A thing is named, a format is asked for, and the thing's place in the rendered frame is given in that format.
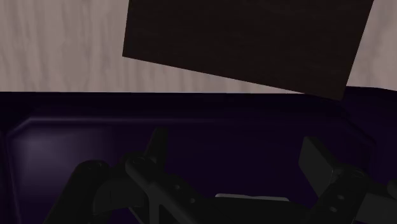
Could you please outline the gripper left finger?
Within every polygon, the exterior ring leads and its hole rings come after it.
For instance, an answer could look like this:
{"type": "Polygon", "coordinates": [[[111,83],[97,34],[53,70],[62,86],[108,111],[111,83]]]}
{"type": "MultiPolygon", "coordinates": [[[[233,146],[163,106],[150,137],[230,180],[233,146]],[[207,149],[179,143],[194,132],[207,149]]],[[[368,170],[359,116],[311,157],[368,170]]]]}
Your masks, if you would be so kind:
{"type": "Polygon", "coordinates": [[[109,224],[124,208],[139,224],[214,224],[212,205],[164,172],[167,140],[165,129],[155,129],[144,152],[127,153],[114,167],[78,164],[43,224],[109,224]]]}

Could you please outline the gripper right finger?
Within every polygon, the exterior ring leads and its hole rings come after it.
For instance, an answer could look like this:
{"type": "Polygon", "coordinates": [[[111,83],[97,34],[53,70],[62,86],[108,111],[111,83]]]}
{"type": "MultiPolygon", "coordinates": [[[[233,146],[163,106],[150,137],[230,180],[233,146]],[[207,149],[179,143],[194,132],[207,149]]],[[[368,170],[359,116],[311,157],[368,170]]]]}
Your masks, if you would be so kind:
{"type": "Polygon", "coordinates": [[[397,224],[397,187],[340,163],[316,137],[303,139],[298,166],[318,196],[300,224],[397,224]]]}

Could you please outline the dark purple sofa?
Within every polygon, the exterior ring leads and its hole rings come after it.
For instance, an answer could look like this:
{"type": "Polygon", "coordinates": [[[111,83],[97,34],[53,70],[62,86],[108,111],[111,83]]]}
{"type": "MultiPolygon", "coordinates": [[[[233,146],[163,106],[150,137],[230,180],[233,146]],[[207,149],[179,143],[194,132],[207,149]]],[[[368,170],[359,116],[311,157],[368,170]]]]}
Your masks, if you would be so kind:
{"type": "Polygon", "coordinates": [[[0,224],[43,224],[75,167],[114,167],[168,133],[164,172],[214,208],[214,224],[300,224],[318,196],[305,137],[397,187],[397,91],[304,94],[0,93],[0,224]]]}

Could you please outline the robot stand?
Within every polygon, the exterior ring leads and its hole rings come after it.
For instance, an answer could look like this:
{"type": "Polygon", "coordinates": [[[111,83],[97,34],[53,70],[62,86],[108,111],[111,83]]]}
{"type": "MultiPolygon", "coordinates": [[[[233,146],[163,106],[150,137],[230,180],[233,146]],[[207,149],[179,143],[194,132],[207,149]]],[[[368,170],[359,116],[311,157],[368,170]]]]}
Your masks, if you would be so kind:
{"type": "Polygon", "coordinates": [[[340,100],[374,0],[129,0],[122,55],[340,100]]]}

